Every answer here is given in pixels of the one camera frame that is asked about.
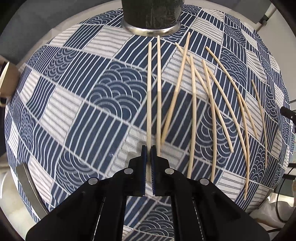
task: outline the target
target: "thin wooden dowel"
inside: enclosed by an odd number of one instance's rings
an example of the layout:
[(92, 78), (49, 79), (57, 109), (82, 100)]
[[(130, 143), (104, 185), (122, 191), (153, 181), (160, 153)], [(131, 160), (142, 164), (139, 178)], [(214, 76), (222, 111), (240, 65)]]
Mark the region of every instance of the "thin wooden dowel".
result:
[(209, 77), (209, 72), (205, 60), (202, 60), (202, 66), (205, 72), (205, 79), (207, 81), (207, 88), (209, 91), (209, 98), (211, 103), (211, 111), (212, 111), (212, 123), (213, 123), (213, 162), (212, 162), (212, 172), (211, 172), (211, 182), (214, 182), (215, 172), (216, 172), (216, 161), (217, 161), (217, 124), (216, 124), (216, 112), (214, 106), (214, 97), (212, 92), (211, 81)]
[(190, 55), (190, 67), (191, 67), (191, 81), (192, 81), (192, 130), (191, 130), (191, 144), (190, 144), (190, 156), (188, 163), (187, 178), (191, 178), (193, 168), (193, 157), (195, 150), (195, 137), (196, 137), (196, 87), (195, 87), (195, 72), (194, 61), (192, 55)]
[(178, 97), (178, 94), (179, 94), (179, 91), (180, 91), (180, 85), (181, 85), (184, 66), (185, 66), (185, 62), (186, 62), (189, 39), (190, 39), (190, 32), (188, 32), (188, 35), (187, 35), (187, 39), (186, 39), (186, 43), (185, 43), (185, 47), (184, 47), (183, 58), (182, 58), (182, 62), (181, 62), (181, 68), (180, 68), (179, 76), (178, 76), (178, 79), (177, 79), (177, 84), (176, 84), (176, 87), (175, 87), (175, 90), (174, 90), (174, 94), (173, 94), (172, 102), (170, 104), (170, 108), (168, 110), (168, 115), (167, 115), (167, 118), (165, 120), (165, 126), (163, 127), (163, 132), (162, 132), (162, 135), (161, 135), (161, 144), (163, 144), (165, 142), (165, 139), (167, 137), (168, 129), (170, 127), (170, 122), (172, 120), (174, 108), (175, 108), (175, 105), (176, 105), (176, 102), (177, 102), (177, 97)]
[(244, 100), (244, 98), (242, 97), (242, 94), (240, 93), (237, 85), (235, 84), (234, 80), (232, 79), (232, 77), (230, 76), (230, 74), (228, 73), (228, 71), (225, 69), (225, 67), (223, 66), (223, 64), (220, 62), (220, 60), (216, 57), (216, 55), (206, 46), (205, 49), (211, 54), (211, 56), (217, 61), (217, 63), (220, 65), (221, 69), (224, 71), (224, 73), (226, 74), (226, 76), (229, 78), (230, 82), (232, 83), (233, 87), (235, 88), (238, 96), (241, 97), (241, 101), (246, 109), (246, 112), (248, 114), (248, 117), (249, 117), (249, 120), (251, 122), (251, 125), (252, 125), (252, 128), (253, 128), (253, 132), (254, 132), (254, 135), (256, 137), (257, 140), (259, 140), (259, 137), (257, 135), (257, 131), (256, 131), (256, 127), (255, 127), (255, 124), (253, 122), (253, 118), (251, 116), (251, 113), (248, 109), (248, 106)]
[(156, 152), (160, 156), (161, 147), (161, 52), (160, 37), (157, 36), (157, 119), (156, 119)]
[(248, 194), (248, 187), (249, 187), (249, 176), (250, 176), (250, 145), (249, 145), (249, 134), (248, 134), (248, 126), (246, 122), (246, 116), (244, 114), (244, 107), (242, 105), (242, 100), (238, 97), (239, 107), (242, 113), (242, 121), (244, 123), (244, 132), (246, 135), (246, 151), (247, 151), (247, 158), (246, 158), (246, 167), (247, 167), (247, 174), (246, 174), (246, 185), (244, 189), (244, 200), (247, 199)]
[[(148, 152), (148, 160), (150, 160), (150, 150), (151, 150), (151, 58), (152, 58), (152, 44), (148, 43), (148, 74), (147, 74), (147, 152)], [(151, 168), (148, 163), (148, 167), (146, 168), (146, 180), (151, 182)]]
[(225, 101), (225, 103), (226, 103), (228, 109), (229, 109), (229, 112), (230, 112), (230, 114), (231, 114), (231, 116), (232, 116), (233, 122), (234, 122), (234, 124), (235, 124), (235, 126), (236, 126), (236, 128), (237, 128), (237, 133), (238, 133), (238, 135), (239, 135), (239, 139), (240, 139), (240, 142), (241, 142), (241, 144), (242, 144), (242, 149), (243, 149), (243, 152), (244, 152), (244, 157), (245, 157), (245, 159), (246, 159), (246, 161), (247, 161), (247, 157), (248, 157), (248, 155), (247, 155), (247, 151), (246, 151), (246, 146), (245, 146), (245, 144), (244, 144), (244, 138), (242, 137), (242, 132), (241, 132), (241, 130), (240, 130), (240, 125), (239, 125), (239, 123), (237, 122), (237, 118), (236, 118), (236, 116), (235, 116), (235, 114), (234, 114), (234, 112), (233, 112), (233, 109), (232, 109), (232, 107), (231, 107), (231, 104), (229, 103), (229, 100), (228, 100), (226, 94), (224, 93), (224, 90), (222, 89), (221, 85), (219, 84), (218, 80), (216, 79), (216, 76), (213, 74), (213, 72), (212, 72), (209, 68), (207, 68), (207, 70), (208, 70), (208, 72), (209, 72), (211, 78), (213, 79), (213, 81), (214, 81), (215, 84), (217, 85), (217, 87), (218, 87), (218, 89), (219, 89), (219, 91), (220, 91), (220, 93), (221, 93), (221, 95), (222, 95), (222, 97), (223, 97), (223, 99), (224, 99), (224, 101)]
[(261, 114), (261, 119), (262, 119), (263, 133), (264, 133), (264, 146), (265, 146), (265, 168), (267, 168), (267, 157), (268, 157), (267, 156), (267, 135), (266, 135), (266, 125), (265, 125), (265, 119), (264, 119), (264, 111), (263, 111), (263, 108), (262, 108), (262, 105), (261, 105), (261, 101), (260, 101), (260, 98), (259, 98), (259, 94), (257, 92), (256, 85), (255, 85), (253, 80), (251, 80), (251, 82), (252, 82), (253, 88), (255, 90), (255, 95), (256, 95), (256, 98), (257, 98), (257, 102), (258, 102), (259, 109), (260, 109), (260, 114)]
[[(181, 52), (181, 54), (184, 54), (184, 51), (183, 51), (182, 47), (178, 43), (175, 43), (175, 44), (176, 44), (177, 48), (179, 49), (179, 51)], [(189, 59), (188, 56), (186, 56), (186, 60), (190, 64), (190, 59)], [(209, 96), (209, 91), (207, 89), (207, 86), (206, 86), (205, 82), (203, 81), (200, 73), (198, 72), (198, 70), (196, 69), (195, 66), (194, 66), (194, 72), (195, 72), (195, 75), (197, 76), (198, 80), (200, 81), (202, 87), (204, 88), (205, 92)], [(227, 129), (226, 125), (225, 125), (224, 119), (223, 119), (223, 117), (221, 115), (221, 112), (220, 112), (220, 110), (219, 110), (216, 102), (215, 102), (215, 111), (216, 111), (217, 116), (218, 116), (218, 118), (219, 118), (219, 120), (221, 122), (222, 129), (223, 129), (224, 134), (226, 136), (226, 139), (227, 139), (227, 142), (228, 142), (228, 145), (229, 145), (230, 152), (233, 153), (234, 150), (233, 150), (232, 142), (231, 142), (231, 139), (230, 139), (230, 136), (229, 136), (229, 133), (228, 133), (228, 129)]]

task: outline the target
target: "curved wooden stick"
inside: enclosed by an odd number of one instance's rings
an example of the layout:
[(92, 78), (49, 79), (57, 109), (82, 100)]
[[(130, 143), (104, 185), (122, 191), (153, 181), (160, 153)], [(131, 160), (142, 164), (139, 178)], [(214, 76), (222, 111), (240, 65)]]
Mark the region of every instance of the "curved wooden stick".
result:
[(207, 80), (207, 88), (209, 91), (209, 98), (211, 103), (211, 111), (212, 111), (212, 122), (213, 122), (213, 162), (212, 162), (212, 173), (211, 173), (211, 182), (214, 183), (215, 179), (215, 171), (216, 171), (216, 162), (217, 162), (217, 124), (216, 124), (216, 113), (215, 113), (215, 106), (214, 106), (214, 97), (212, 93), (212, 86), (210, 82), (210, 77), (208, 73), (208, 68), (205, 63), (205, 60), (202, 60), (202, 66), (205, 71), (205, 78)]
[(236, 118), (236, 116), (235, 116), (235, 114), (234, 114), (234, 112), (232, 110), (231, 104), (229, 103), (229, 100), (228, 100), (226, 94), (224, 93), (224, 90), (222, 89), (221, 85), (219, 84), (218, 80), (216, 79), (216, 76), (213, 74), (213, 72), (209, 68), (207, 68), (207, 70), (208, 70), (211, 78), (213, 79), (213, 81), (217, 85), (219, 91), (221, 92), (221, 95), (222, 95), (222, 97), (223, 97), (223, 99), (224, 99), (224, 101), (225, 101), (225, 103), (226, 103), (226, 105), (227, 105), (227, 107), (228, 107), (228, 109), (230, 111), (230, 114), (232, 116), (233, 122), (234, 122), (234, 124), (235, 124), (235, 126), (237, 128), (237, 133), (239, 135), (240, 142), (242, 144), (242, 149), (243, 149), (243, 152), (244, 152), (244, 157), (245, 157), (245, 159), (247, 161), (248, 155), (247, 155), (247, 151), (246, 151), (246, 146), (244, 144), (244, 138), (242, 137), (242, 132), (240, 130), (240, 125), (237, 122), (237, 118)]
[[(151, 150), (151, 58), (152, 58), (152, 43), (148, 43), (148, 73), (147, 73), (147, 155), (150, 159), (150, 150)], [(146, 180), (151, 182), (151, 168), (147, 167), (146, 171)]]
[(162, 136), (161, 136), (161, 144), (163, 144), (165, 142), (165, 139), (167, 137), (168, 129), (170, 127), (170, 122), (172, 120), (174, 108), (175, 108), (175, 105), (176, 105), (176, 102), (177, 102), (177, 97), (178, 97), (178, 94), (179, 94), (179, 91), (180, 91), (180, 85), (181, 85), (184, 66), (185, 66), (185, 62), (186, 62), (189, 39), (190, 39), (190, 32), (188, 32), (188, 35), (187, 35), (187, 39), (186, 39), (186, 43), (185, 43), (185, 47), (184, 47), (184, 54), (183, 54), (182, 63), (181, 63), (181, 68), (180, 68), (179, 76), (178, 76), (178, 79), (177, 79), (177, 84), (176, 84), (176, 87), (175, 87), (175, 90), (174, 90), (174, 94), (173, 94), (172, 102), (170, 104), (170, 108), (168, 110), (168, 115), (167, 115), (167, 118), (166, 118), (166, 121), (165, 121), (165, 126), (163, 127), (163, 133), (162, 133)]
[[(177, 48), (179, 49), (179, 51), (181, 52), (181, 54), (184, 54), (184, 51), (183, 51), (182, 47), (179, 44), (177, 44), (177, 43), (175, 43), (175, 44), (176, 44)], [(189, 59), (188, 56), (186, 56), (186, 60), (190, 64), (190, 59)], [(209, 90), (207, 89), (207, 86), (206, 86), (205, 82), (203, 81), (202, 77), (200, 76), (200, 73), (198, 72), (198, 70), (196, 69), (195, 66), (194, 66), (194, 72), (195, 72), (198, 80), (200, 81), (202, 87), (204, 88), (205, 92), (207, 93), (207, 95), (209, 95)], [(223, 129), (224, 134), (226, 136), (226, 139), (227, 139), (227, 142), (228, 142), (228, 145), (229, 145), (230, 152), (233, 153), (234, 150), (233, 150), (232, 142), (230, 140), (228, 129), (227, 129), (226, 125), (225, 125), (224, 119), (223, 119), (223, 117), (221, 115), (221, 112), (220, 112), (220, 110), (219, 110), (216, 102), (214, 104), (215, 104), (215, 111), (216, 111), (217, 116), (218, 116), (218, 118), (219, 118), (219, 120), (221, 122), (222, 129)]]
[(253, 128), (253, 131), (254, 131), (255, 137), (256, 137), (257, 140), (259, 140), (259, 137), (258, 137), (258, 135), (257, 135), (257, 131), (256, 131), (256, 127), (255, 127), (255, 124), (254, 124), (254, 122), (253, 122), (253, 118), (252, 118), (252, 116), (251, 116), (251, 113), (250, 113), (250, 111), (249, 111), (249, 109), (248, 109), (248, 106), (247, 106), (247, 104), (246, 104), (244, 98), (242, 97), (242, 94), (240, 93), (240, 91), (239, 91), (237, 85), (235, 84), (234, 80), (232, 79), (232, 77), (230, 76), (230, 74), (228, 73), (228, 71), (225, 69), (225, 67), (223, 66), (223, 64), (222, 64), (222, 63), (220, 62), (220, 60), (216, 57), (216, 55), (215, 55), (215, 54), (214, 54), (214, 53), (213, 53), (213, 52), (212, 52), (207, 46), (205, 47), (205, 49), (211, 54), (211, 56), (212, 56), (212, 57), (217, 61), (217, 63), (220, 65), (221, 69), (224, 71), (224, 73), (225, 73), (226, 76), (229, 78), (230, 82), (232, 83), (233, 87), (235, 88), (235, 90), (236, 90), (238, 96), (240, 96), (241, 101), (242, 101), (242, 103), (243, 103), (243, 105), (244, 105), (244, 107), (245, 107), (245, 109), (246, 109), (247, 114), (248, 114), (249, 120), (250, 120), (250, 122), (251, 122), (251, 125), (252, 125), (252, 128)]
[(255, 86), (255, 83), (253, 80), (251, 80), (253, 88), (255, 90), (255, 95), (258, 101), (258, 105), (259, 105), (259, 109), (260, 109), (260, 114), (261, 114), (261, 119), (262, 119), (262, 125), (263, 125), (263, 132), (264, 132), (264, 146), (265, 146), (265, 168), (267, 168), (267, 135), (266, 135), (266, 125), (265, 125), (265, 119), (264, 119), (264, 112), (263, 112), (263, 108), (261, 105), (261, 101), (259, 98), (259, 94), (257, 92), (257, 88)]
[(192, 55), (190, 55), (190, 67), (191, 67), (191, 81), (192, 81), (192, 130), (191, 130), (191, 144), (190, 144), (190, 156), (188, 163), (187, 178), (191, 178), (193, 168), (193, 157), (195, 150), (195, 137), (196, 137), (196, 87), (195, 87), (195, 73), (194, 73), (194, 61)]
[(242, 105), (242, 100), (240, 97), (238, 97), (239, 107), (241, 109), (242, 113), (242, 121), (244, 123), (244, 132), (246, 135), (246, 151), (247, 151), (247, 158), (246, 158), (246, 167), (247, 167), (247, 173), (246, 173), (246, 186), (244, 189), (244, 200), (247, 199), (248, 194), (248, 187), (249, 187), (249, 177), (250, 177), (250, 145), (249, 145), (249, 133), (248, 133), (248, 126), (246, 122), (246, 116), (244, 115), (244, 107)]
[(161, 51), (160, 37), (157, 36), (157, 119), (156, 119), (156, 152), (160, 156), (161, 141)]

